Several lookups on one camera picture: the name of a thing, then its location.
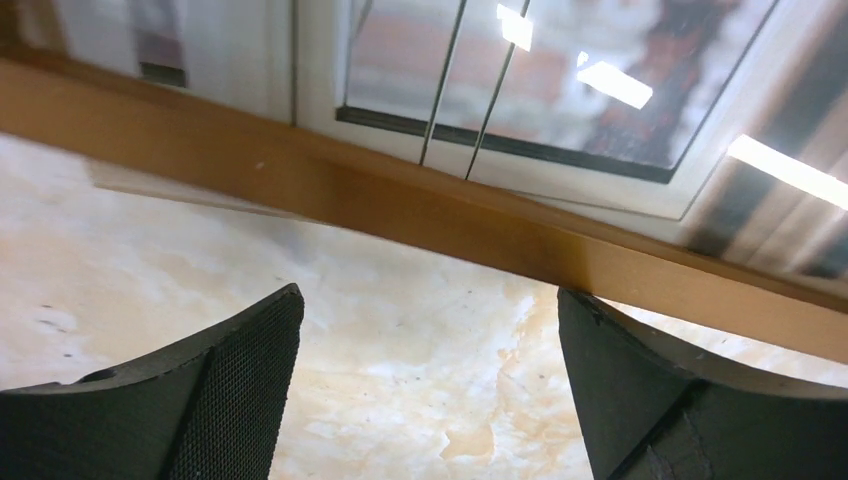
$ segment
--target brown wooden strip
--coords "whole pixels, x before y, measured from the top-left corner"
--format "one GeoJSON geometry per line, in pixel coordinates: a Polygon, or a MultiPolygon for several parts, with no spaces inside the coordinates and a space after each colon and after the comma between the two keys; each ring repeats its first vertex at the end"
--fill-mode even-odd
{"type": "Polygon", "coordinates": [[[179,92],[8,53],[0,130],[848,362],[846,300],[179,92]]]}

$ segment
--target black textured surface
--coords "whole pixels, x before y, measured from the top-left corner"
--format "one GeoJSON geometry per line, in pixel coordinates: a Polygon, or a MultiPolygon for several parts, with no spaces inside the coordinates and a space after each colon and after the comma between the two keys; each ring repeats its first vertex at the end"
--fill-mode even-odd
{"type": "Polygon", "coordinates": [[[302,319],[289,285],[75,384],[0,392],[0,479],[266,479],[302,319]]]}
{"type": "Polygon", "coordinates": [[[560,290],[559,321],[596,479],[848,479],[848,390],[736,363],[580,293],[560,290]]]}

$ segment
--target marble surface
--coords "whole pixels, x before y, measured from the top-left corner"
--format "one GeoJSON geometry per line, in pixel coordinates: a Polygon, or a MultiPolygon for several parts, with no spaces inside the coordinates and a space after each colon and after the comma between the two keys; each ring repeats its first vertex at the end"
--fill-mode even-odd
{"type": "MultiPolygon", "coordinates": [[[[327,226],[91,186],[0,136],[0,389],[72,382],[297,282],[302,344],[273,479],[591,478],[556,289],[327,226]]],[[[631,307],[740,361],[848,367],[631,307]]]]}

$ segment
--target floor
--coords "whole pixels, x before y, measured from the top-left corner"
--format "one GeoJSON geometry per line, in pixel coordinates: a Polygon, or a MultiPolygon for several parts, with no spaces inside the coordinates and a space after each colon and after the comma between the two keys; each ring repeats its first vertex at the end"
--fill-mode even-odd
{"type": "MultiPolygon", "coordinates": [[[[556,289],[345,230],[91,186],[0,136],[0,389],[72,382],[289,282],[302,343],[270,478],[591,478],[556,289]]],[[[848,366],[626,306],[768,370],[848,366]]]]}

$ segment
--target marble floor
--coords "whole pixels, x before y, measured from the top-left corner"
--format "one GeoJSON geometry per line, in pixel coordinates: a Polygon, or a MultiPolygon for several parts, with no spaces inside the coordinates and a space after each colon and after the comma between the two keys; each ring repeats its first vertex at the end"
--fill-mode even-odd
{"type": "MultiPolygon", "coordinates": [[[[554,286],[297,220],[94,188],[0,136],[0,389],[72,382],[289,282],[302,343],[270,478],[591,478],[554,286]]],[[[621,306],[717,353],[848,387],[848,367],[621,306]]]]}

